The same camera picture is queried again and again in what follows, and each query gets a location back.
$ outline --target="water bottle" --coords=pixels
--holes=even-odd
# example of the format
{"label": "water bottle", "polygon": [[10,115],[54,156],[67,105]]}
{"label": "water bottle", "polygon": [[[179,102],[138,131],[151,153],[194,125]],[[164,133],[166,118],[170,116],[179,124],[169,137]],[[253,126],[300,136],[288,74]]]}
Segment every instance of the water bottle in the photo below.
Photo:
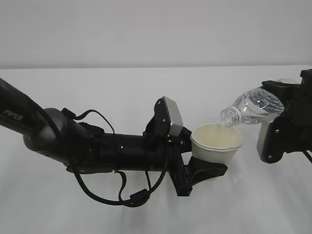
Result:
{"label": "water bottle", "polygon": [[241,123],[257,124],[265,116],[283,111],[284,105],[275,95],[256,88],[243,93],[232,106],[222,110],[219,117],[223,125],[232,127]]}

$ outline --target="white background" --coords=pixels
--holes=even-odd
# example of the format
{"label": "white background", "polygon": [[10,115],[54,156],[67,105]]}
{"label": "white background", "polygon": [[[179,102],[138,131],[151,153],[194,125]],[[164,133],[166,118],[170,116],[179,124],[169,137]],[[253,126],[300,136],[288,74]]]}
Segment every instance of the white background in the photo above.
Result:
{"label": "white background", "polygon": [[[0,70],[0,77],[44,108],[79,114],[94,108],[116,132],[142,134],[156,100],[166,95],[193,130],[218,122],[219,111],[261,81],[299,79],[308,66],[141,69]],[[109,131],[97,116],[87,122]],[[168,175],[139,208],[112,207],[88,198],[62,164],[28,151],[19,134],[0,131],[1,234],[310,234],[312,165],[303,154],[276,164],[260,161],[260,125],[241,125],[245,142],[227,173],[177,197]],[[128,172],[124,197],[146,187],[143,172]],[[151,173],[155,183],[159,173]],[[118,174],[83,176],[91,191],[116,199]]]}
{"label": "white background", "polygon": [[311,0],[2,0],[0,68],[312,64]]}

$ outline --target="white tabletop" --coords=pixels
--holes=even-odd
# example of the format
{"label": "white tabletop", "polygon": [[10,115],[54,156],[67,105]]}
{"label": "white tabletop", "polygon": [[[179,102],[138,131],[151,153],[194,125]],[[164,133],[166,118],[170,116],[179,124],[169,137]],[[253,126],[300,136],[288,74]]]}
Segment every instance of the white tabletop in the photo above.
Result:
{"label": "white tabletop", "polygon": [[[250,66],[136,69],[0,70],[44,108],[79,114],[97,109],[116,132],[142,134],[154,103],[178,103],[184,125],[218,122],[219,111],[261,81],[299,79],[310,66]],[[107,132],[96,115],[86,121]],[[312,165],[301,153],[263,163],[256,150],[260,125],[241,125],[244,144],[226,174],[177,197],[168,175],[139,208],[91,200],[75,177],[51,159],[27,150],[19,134],[0,128],[1,234],[309,234],[312,230]],[[144,172],[127,172],[124,197],[146,187]],[[151,173],[152,183],[159,176]],[[94,193],[117,199],[118,174],[84,175]]]}

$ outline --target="white paper cup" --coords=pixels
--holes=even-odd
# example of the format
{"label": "white paper cup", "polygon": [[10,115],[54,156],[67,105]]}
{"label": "white paper cup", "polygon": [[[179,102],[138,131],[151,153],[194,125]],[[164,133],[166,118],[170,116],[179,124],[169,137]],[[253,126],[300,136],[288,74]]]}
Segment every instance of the white paper cup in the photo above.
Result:
{"label": "white paper cup", "polygon": [[207,161],[228,165],[243,144],[242,134],[222,124],[204,124],[191,135],[193,156]]}

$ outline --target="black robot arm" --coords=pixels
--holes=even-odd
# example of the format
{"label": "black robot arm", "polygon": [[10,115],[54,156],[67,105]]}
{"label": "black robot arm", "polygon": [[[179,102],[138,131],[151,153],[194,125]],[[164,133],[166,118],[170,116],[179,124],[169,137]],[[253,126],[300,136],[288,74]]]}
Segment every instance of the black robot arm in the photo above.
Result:
{"label": "black robot arm", "polygon": [[262,161],[278,162],[284,153],[312,149],[312,69],[301,71],[301,84],[262,82],[263,89],[276,95],[285,106],[282,114],[267,116],[261,125],[257,149]]}
{"label": "black robot arm", "polygon": [[[165,172],[169,173],[177,195],[189,196],[193,185],[222,176],[227,170],[224,164],[194,157],[184,165],[181,154],[192,151],[191,131],[183,126],[176,103],[167,97],[157,100],[154,117],[143,134],[135,136],[115,134],[113,128],[110,134],[97,126],[77,122],[90,112],[98,113],[94,110],[79,117],[66,108],[43,110],[2,79],[0,91],[0,125],[21,133],[28,149],[63,163],[67,171],[75,174],[86,194],[102,203],[130,207],[144,204]],[[92,194],[80,177],[121,170],[162,171],[162,178],[148,191],[140,191],[127,201],[119,198],[119,202],[108,202]]]}

